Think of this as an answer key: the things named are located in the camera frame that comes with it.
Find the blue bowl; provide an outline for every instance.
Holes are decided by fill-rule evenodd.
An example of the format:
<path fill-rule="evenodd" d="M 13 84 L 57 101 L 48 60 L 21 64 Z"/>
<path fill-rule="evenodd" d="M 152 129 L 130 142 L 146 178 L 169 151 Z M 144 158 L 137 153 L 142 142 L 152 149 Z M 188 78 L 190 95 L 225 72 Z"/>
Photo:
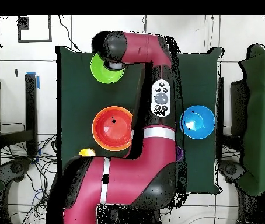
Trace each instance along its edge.
<path fill-rule="evenodd" d="M 191 139 L 200 140 L 208 137 L 215 127 L 215 117 L 204 106 L 189 107 L 180 117 L 180 129 Z"/>

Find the floor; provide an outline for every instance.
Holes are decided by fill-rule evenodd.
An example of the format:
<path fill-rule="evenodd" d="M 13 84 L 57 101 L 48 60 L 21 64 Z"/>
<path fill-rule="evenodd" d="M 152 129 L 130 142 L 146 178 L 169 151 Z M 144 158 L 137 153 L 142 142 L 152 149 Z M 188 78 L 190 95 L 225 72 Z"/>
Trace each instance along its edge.
<path fill-rule="evenodd" d="M 238 61 L 245 59 L 248 46 L 265 45 L 265 15 L 111 15 L 61 16 L 69 36 L 82 51 L 91 52 L 92 37 L 103 30 L 129 30 L 172 36 L 183 53 L 206 53 L 212 47 L 222 47 L 221 75 L 225 78 L 224 126 L 231 125 L 229 85 L 243 78 Z M 48 39 L 48 16 L 29 16 L 30 30 L 22 31 L 22 39 Z M 1 122 L 25 122 L 25 74 L 35 72 L 40 77 L 37 89 L 38 139 L 44 141 L 56 133 L 56 54 L 55 46 L 73 48 L 65 27 L 58 16 L 51 16 L 52 42 L 18 43 L 16 16 L 0 16 L 0 80 Z M 21 130 L 21 125 L 3 126 L 2 132 Z M 12 147 L 17 153 L 20 147 Z M 1 150 L 0 164 L 9 154 Z M 42 153 L 54 156 L 51 145 Z M 48 158 L 39 160 L 42 166 Z M 56 164 L 50 164 L 46 173 L 49 186 Z M 41 188 L 40 175 L 35 165 L 28 172 L 34 188 Z M 162 210 L 163 224 L 235 224 L 238 214 L 236 189 L 218 176 L 223 192 L 218 195 L 191 194 L 186 204 L 169 212 Z M 13 183 L 9 194 L 9 213 L 13 224 L 22 224 L 24 217 L 38 201 L 28 176 Z M 33 215 L 26 224 L 44 224 Z"/>

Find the yellow ball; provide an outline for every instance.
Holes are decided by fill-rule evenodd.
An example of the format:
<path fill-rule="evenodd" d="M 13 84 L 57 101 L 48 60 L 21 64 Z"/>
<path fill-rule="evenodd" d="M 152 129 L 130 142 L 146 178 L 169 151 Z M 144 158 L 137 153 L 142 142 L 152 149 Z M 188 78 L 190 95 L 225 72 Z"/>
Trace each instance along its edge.
<path fill-rule="evenodd" d="M 81 156 L 95 156 L 95 151 L 93 149 L 82 149 L 79 152 Z"/>

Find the orange bowl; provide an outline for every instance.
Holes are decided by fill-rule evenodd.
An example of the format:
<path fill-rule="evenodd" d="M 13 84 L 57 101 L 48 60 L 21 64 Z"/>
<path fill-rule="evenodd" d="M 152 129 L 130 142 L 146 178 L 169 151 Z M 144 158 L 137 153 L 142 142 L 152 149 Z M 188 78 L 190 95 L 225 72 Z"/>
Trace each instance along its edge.
<path fill-rule="evenodd" d="M 122 151 L 131 145 L 133 115 L 122 107 L 101 110 L 92 123 L 92 135 L 99 146 L 108 151 Z"/>

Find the robot control panel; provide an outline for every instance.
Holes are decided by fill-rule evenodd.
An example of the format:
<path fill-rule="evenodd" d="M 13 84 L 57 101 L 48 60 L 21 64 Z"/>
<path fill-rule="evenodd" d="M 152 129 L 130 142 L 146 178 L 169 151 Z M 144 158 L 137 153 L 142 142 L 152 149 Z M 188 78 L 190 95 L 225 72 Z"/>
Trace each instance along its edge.
<path fill-rule="evenodd" d="M 168 116 L 170 114 L 170 101 L 170 85 L 163 79 L 157 80 L 151 89 L 151 111 L 158 117 Z"/>

